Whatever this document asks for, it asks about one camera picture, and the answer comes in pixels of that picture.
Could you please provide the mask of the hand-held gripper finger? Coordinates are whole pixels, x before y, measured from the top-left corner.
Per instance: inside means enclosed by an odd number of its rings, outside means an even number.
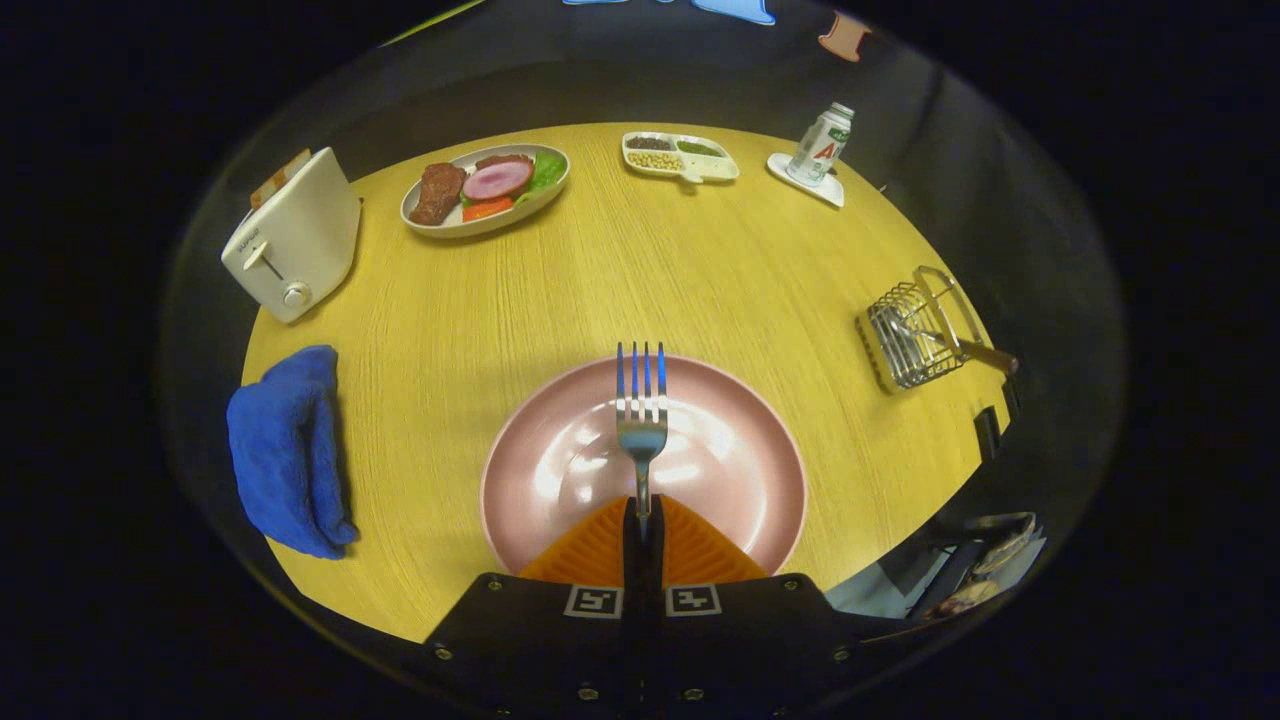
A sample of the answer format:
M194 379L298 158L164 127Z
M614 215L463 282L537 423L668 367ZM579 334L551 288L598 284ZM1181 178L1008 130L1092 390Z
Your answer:
M588 514L517 574L489 571L425 641L425 676L477 717L622 717L637 583L631 498Z
M870 628L801 574L771 575L659 495L643 525L643 712L817 717L870 676Z

